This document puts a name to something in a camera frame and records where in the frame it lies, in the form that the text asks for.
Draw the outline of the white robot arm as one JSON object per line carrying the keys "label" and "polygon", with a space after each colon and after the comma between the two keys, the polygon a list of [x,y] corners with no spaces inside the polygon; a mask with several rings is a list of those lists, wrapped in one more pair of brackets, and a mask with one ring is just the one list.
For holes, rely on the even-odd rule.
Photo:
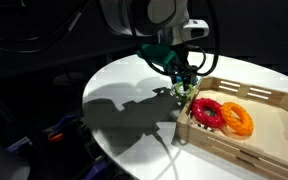
{"label": "white robot arm", "polygon": [[109,29],[135,40],[137,55],[154,71],[181,80],[185,89],[194,84],[198,67],[187,58],[187,42],[206,37],[204,20],[191,19],[188,0],[97,0]]}

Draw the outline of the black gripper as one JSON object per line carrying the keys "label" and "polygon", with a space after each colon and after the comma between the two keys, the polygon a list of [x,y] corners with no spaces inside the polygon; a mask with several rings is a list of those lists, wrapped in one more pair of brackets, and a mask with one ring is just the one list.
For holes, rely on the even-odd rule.
{"label": "black gripper", "polygon": [[[172,71],[179,75],[194,75],[190,77],[189,84],[196,86],[198,77],[196,74],[196,67],[191,66],[188,62],[189,51],[185,44],[175,45],[171,47],[171,50],[176,54],[177,59],[171,63]],[[175,77],[175,88],[183,85],[182,78],[180,76]]]}

